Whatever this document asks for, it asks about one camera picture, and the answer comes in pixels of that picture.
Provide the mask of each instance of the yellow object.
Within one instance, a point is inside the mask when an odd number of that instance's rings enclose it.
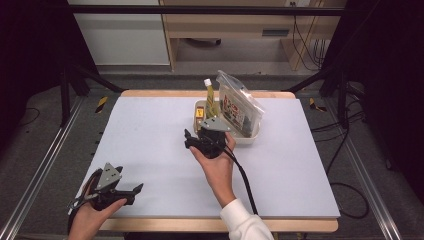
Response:
[[[205,79],[204,82],[205,82],[206,89],[208,90],[208,95],[206,98],[206,108],[205,108],[206,119],[208,119],[208,118],[217,116],[218,112],[216,111],[216,107],[214,103],[215,99],[214,99],[214,92],[213,92],[211,80],[208,78],[208,79]]]
[[[318,107],[315,104],[315,100],[313,98],[309,98],[309,107],[311,109],[316,109],[316,110],[321,111],[321,112],[327,112],[327,108],[326,107]]]
[[[200,130],[200,123],[205,120],[205,108],[203,106],[196,107],[196,133]]]
[[[107,97],[102,97],[99,101],[99,104],[97,105],[95,113],[101,113],[103,110],[103,107],[105,106],[107,101]]]

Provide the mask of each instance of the yellow bottle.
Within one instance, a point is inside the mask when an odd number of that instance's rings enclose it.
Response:
[[[204,82],[205,82],[206,89],[208,90],[208,96],[206,98],[206,106],[205,106],[206,119],[208,119],[211,117],[215,117],[218,114],[215,107],[214,92],[213,92],[211,80],[208,78],[208,79],[205,79]]]

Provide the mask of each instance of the packaged snack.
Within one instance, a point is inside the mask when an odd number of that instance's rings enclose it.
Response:
[[[218,71],[219,105],[222,116],[244,137],[250,138],[259,130],[263,107],[252,97],[238,79]]]

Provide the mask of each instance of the wooden table frame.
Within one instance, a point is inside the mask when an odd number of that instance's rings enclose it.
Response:
[[[251,92],[257,98],[291,98],[290,92]],[[121,97],[205,97],[206,91],[127,90]],[[263,218],[271,232],[334,232],[336,218]],[[220,218],[110,218],[100,230],[119,232],[227,232]]]

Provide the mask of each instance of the black cable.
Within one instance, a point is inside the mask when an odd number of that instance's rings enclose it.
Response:
[[[253,213],[256,215],[258,214],[258,210],[256,209],[255,200],[252,195],[252,190],[250,189],[249,179],[247,178],[246,172],[244,171],[243,167],[240,165],[240,163],[237,161],[237,158],[235,155],[231,152],[228,152],[227,150],[223,149],[223,151],[233,160],[233,162],[237,165],[241,176],[244,181],[244,185],[246,186],[247,195],[249,196],[250,205],[252,206]]]
[[[353,103],[356,103],[357,101],[353,101],[353,102],[351,102],[351,103],[349,103],[348,104],[348,106],[350,106],[350,105],[352,105]],[[346,107],[346,109],[345,109],[345,114],[347,115],[347,112],[348,112],[348,107]],[[353,114],[352,116],[350,116],[350,117],[347,117],[347,119],[350,119],[350,118],[352,118],[352,117],[355,117],[355,116],[359,116],[360,114],[362,114],[363,113],[363,111],[359,111],[359,112],[357,112],[357,113],[355,113],[355,114]],[[327,177],[328,177],[328,174],[329,174],[329,172],[330,172],[330,169],[331,169],[331,167],[332,167],[332,165],[333,165],[333,163],[334,163],[334,161],[336,160],[336,158],[337,158],[337,155],[339,154],[339,152],[340,152],[340,150],[341,150],[341,148],[342,148],[342,146],[343,146],[343,144],[345,143],[345,141],[346,141],[346,139],[347,139],[347,136],[348,136],[348,134],[349,134],[349,129],[350,129],[350,127],[349,127],[349,125],[350,125],[350,123],[348,124],[348,126],[347,126],[347,129],[346,129],[346,132],[345,132],[345,134],[344,134],[344,137],[343,137],[343,140],[342,140],[342,142],[340,143],[340,145],[339,145],[339,147],[337,148],[337,150],[336,150],[336,152],[334,153],[334,156],[333,156],[333,158],[331,159],[331,161],[330,161],[330,164],[327,166],[327,169],[325,170],[325,174],[327,175]],[[361,198],[364,200],[364,202],[365,202],[365,212],[363,213],[363,214],[361,214],[361,215],[359,215],[359,216],[356,216],[356,215],[352,215],[352,214],[349,214],[349,213],[347,213],[346,211],[343,211],[343,210],[339,210],[340,211],[340,213],[342,213],[342,214],[344,214],[345,216],[347,216],[347,217],[350,217],[350,218],[354,218],[354,219],[362,219],[362,218],[365,218],[367,215],[368,215],[368,213],[369,213],[369,203],[368,203],[368,201],[367,201],[367,198],[358,190],[358,189],[356,189],[355,187],[353,187],[353,186],[351,186],[351,185],[348,185],[348,184],[345,184],[345,183],[341,183],[341,182],[330,182],[330,186],[334,186],[334,185],[340,185],[340,186],[343,186],[343,187],[347,187],[347,188],[349,188],[349,189],[351,189],[351,190],[353,190],[353,191],[355,191],[356,193],[358,193],[360,196],[361,196]]]
[[[346,141],[348,134],[349,134],[349,127],[347,128],[347,130],[345,132],[345,135],[343,137],[342,142],[340,143],[339,147],[337,148],[336,152],[334,153],[334,156],[331,159],[330,164],[328,165],[327,169],[325,170],[325,174],[327,174],[327,176],[328,176],[328,173],[330,172],[331,166],[333,165],[334,161],[337,158],[337,155],[339,155],[339,152],[342,149],[343,143]]]
[[[322,63],[324,61],[323,55],[324,55],[324,49],[325,49],[325,40],[321,40],[320,52],[318,54],[319,41],[320,41],[319,39],[316,39],[314,43],[314,50],[313,50],[314,60],[313,61],[315,61],[318,64],[318,67],[321,69]]]
[[[238,160],[237,160],[236,156],[234,155],[233,151],[228,146],[225,146],[225,148],[222,148],[221,146],[219,146],[219,144],[217,144],[215,141],[213,141],[212,139],[210,139],[207,136],[203,136],[203,137],[206,138],[213,145],[215,145],[216,147],[218,147],[221,151],[223,151],[224,153],[226,153],[231,158],[231,160],[233,160],[233,162],[237,165],[237,167],[238,167],[238,169],[239,169],[239,171],[241,173],[241,177],[243,178],[244,185],[246,186],[246,191],[247,191],[247,195],[249,197],[250,205],[252,206],[252,211],[253,211],[254,214],[259,215],[258,214],[258,210],[256,209],[255,199],[253,198],[252,190],[250,189],[249,179],[247,178],[246,172],[244,171],[243,167],[238,162]]]
[[[338,137],[340,137],[340,136],[343,136],[345,133],[346,133],[346,132],[343,132],[343,133],[340,133],[339,135],[336,135],[336,136],[334,136],[334,137],[327,138],[327,139],[315,140],[315,142],[316,142],[316,143],[317,143],[317,142],[328,142],[328,141],[334,140],[334,139],[336,139],[336,138],[338,138]]]
[[[297,54],[299,55],[299,57],[300,57],[300,60],[302,61],[302,63],[303,63],[303,66],[306,68],[306,69],[308,69],[308,70],[310,70],[310,71],[318,71],[319,69],[311,69],[311,68],[308,68],[307,66],[306,66],[306,64],[305,64],[305,61],[303,61],[303,57],[302,57],[302,55],[299,53],[299,50],[297,50],[297,47],[296,47],[296,43],[294,42],[294,33],[296,32],[296,29],[299,31],[299,29],[297,28],[297,23],[296,23],[296,16],[293,16],[293,18],[294,18],[294,24],[293,24],[293,47],[294,47],[294,50],[297,52]]]
[[[359,111],[355,114],[353,114],[352,116],[350,116],[348,118],[349,123],[354,123],[358,120],[363,119],[363,116],[365,115],[364,111]],[[335,123],[331,123],[325,126],[321,126],[321,127],[317,127],[317,128],[311,128],[311,132],[325,132],[325,131],[329,131],[331,129],[334,129],[336,127],[340,126],[340,122],[335,122]]]
[[[359,216],[352,215],[352,214],[347,213],[346,211],[343,211],[343,210],[339,210],[339,211],[342,214],[344,214],[344,215],[346,215],[346,216],[348,216],[350,218],[354,218],[354,219],[363,219],[363,218],[365,218],[368,215],[369,211],[370,211],[370,206],[369,206],[369,203],[367,201],[367,198],[364,196],[364,194],[362,194],[358,189],[352,187],[351,185],[345,184],[345,183],[341,183],[341,182],[332,182],[332,183],[330,183],[330,186],[335,186],[335,185],[347,187],[347,188],[355,191],[357,194],[359,194],[359,196],[361,196],[361,198],[365,202],[365,212],[363,214],[359,215]]]
[[[26,108],[26,110],[35,110],[36,112],[37,112],[37,116],[35,116],[31,121],[29,121],[29,122],[26,122],[26,123],[22,123],[22,124],[19,124],[19,127],[22,127],[22,126],[25,126],[25,125],[28,125],[28,124],[30,124],[30,123],[32,123],[32,122],[34,122],[39,116],[40,116],[40,110],[38,110],[37,108]]]

